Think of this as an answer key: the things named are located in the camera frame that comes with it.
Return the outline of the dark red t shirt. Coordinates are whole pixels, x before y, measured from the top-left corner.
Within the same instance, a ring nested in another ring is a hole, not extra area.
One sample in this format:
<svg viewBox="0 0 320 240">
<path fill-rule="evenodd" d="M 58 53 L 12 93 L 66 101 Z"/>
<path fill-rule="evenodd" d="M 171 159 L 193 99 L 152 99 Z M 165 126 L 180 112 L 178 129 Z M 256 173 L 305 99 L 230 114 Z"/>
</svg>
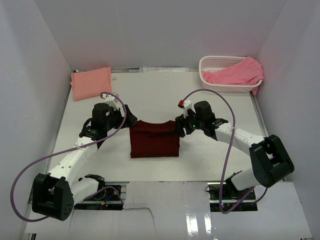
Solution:
<svg viewBox="0 0 320 240">
<path fill-rule="evenodd" d="M 129 129 L 130 157 L 171 158 L 180 155 L 180 136 L 176 122 L 148 123 L 139 120 Z"/>
</svg>

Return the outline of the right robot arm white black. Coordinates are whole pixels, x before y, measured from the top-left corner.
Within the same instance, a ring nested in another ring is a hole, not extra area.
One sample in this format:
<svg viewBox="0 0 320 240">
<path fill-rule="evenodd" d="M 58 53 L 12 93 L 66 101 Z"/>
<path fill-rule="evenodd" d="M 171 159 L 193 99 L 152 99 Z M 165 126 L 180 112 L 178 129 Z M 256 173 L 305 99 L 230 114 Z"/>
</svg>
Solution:
<svg viewBox="0 0 320 240">
<path fill-rule="evenodd" d="M 181 100 L 178 107 L 183 114 L 176 117 L 176 131 L 183 138 L 195 130 L 218 142 L 231 144 L 250 157 L 251 168 L 232 174 L 225 181 L 226 195 L 236 200 L 245 189 L 256 186 L 272 187 L 294 172 L 295 166 L 276 135 L 259 136 L 235 128 L 223 118 L 217 118 L 207 101 L 193 104 Z"/>
</svg>

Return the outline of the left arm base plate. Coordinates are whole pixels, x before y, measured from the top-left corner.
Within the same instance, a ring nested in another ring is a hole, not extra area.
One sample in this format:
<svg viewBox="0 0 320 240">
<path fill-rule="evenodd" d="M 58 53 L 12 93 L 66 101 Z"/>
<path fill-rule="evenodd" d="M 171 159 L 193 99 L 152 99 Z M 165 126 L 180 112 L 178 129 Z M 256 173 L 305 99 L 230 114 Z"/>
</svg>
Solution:
<svg viewBox="0 0 320 240">
<path fill-rule="evenodd" d="M 87 199 L 83 202 L 77 203 L 74 206 L 75 210 L 92 210 L 92 211 L 121 211 L 123 209 L 123 204 L 120 201 L 125 201 L 126 198 L 126 185 L 112 184 L 120 196 L 112 188 L 107 188 L 102 192 L 98 193 L 94 197 Z"/>
</svg>

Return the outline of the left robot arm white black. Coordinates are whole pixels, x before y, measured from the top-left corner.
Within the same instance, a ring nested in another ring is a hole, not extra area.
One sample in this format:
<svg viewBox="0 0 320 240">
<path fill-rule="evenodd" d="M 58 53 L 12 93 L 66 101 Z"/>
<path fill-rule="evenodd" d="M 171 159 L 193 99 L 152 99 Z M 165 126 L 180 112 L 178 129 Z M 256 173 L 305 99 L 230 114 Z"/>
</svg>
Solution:
<svg viewBox="0 0 320 240">
<path fill-rule="evenodd" d="M 48 173 L 39 173 L 35 177 L 32 211 L 64 221 L 78 202 L 91 196 L 96 200 L 103 198 L 106 193 L 106 187 L 100 184 L 104 181 L 103 177 L 86 175 L 84 180 L 77 180 L 76 176 L 91 155 L 99 150 L 110 130 L 130 128 L 137 120 L 126 104 L 123 109 L 107 103 L 95 104 L 91 118 L 83 124 L 75 149 L 68 152 Z"/>
</svg>

